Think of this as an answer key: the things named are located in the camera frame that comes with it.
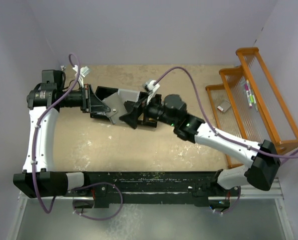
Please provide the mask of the grey card holder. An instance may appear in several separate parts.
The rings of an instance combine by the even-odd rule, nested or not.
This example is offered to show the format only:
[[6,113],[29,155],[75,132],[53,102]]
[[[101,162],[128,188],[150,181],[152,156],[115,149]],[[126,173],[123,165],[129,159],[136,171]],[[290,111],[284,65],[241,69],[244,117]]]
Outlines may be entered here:
[[127,113],[124,103],[118,93],[114,93],[103,100],[103,103],[109,107],[110,111],[106,112],[106,117],[110,120],[113,125],[120,125],[123,122],[119,117]]

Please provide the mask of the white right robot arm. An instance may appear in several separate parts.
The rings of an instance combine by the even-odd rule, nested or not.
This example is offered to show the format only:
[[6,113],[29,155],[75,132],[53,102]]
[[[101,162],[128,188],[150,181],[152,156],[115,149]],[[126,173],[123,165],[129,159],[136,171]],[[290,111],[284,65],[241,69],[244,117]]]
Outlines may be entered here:
[[250,141],[213,128],[205,120],[189,114],[186,103],[177,94],[167,95],[163,102],[144,97],[137,102],[127,101],[124,105],[127,112],[119,119],[133,129],[137,128],[138,117],[145,115],[172,126],[173,132],[184,141],[213,148],[237,159],[241,166],[216,173],[215,181],[211,183],[215,195],[222,196],[229,189],[243,185],[270,190],[280,167],[271,141]]

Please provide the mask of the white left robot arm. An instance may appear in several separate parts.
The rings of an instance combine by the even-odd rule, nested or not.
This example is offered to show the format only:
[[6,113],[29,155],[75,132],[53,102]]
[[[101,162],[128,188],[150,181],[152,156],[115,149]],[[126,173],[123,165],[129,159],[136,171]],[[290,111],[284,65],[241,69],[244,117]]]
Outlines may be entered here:
[[55,126],[60,108],[80,108],[83,113],[108,112],[103,103],[84,83],[90,73],[85,66],[73,70],[78,76],[77,90],[67,92],[64,85],[66,75],[62,70],[43,70],[42,82],[37,84],[27,96],[30,115],[30,137],[27,157],[22,173],[13,177],[14,185],[30,198],[64,196],[73,190],[80,196],[91,192],[91,183],[82,172],[60,172],[54,169],[53,146]]

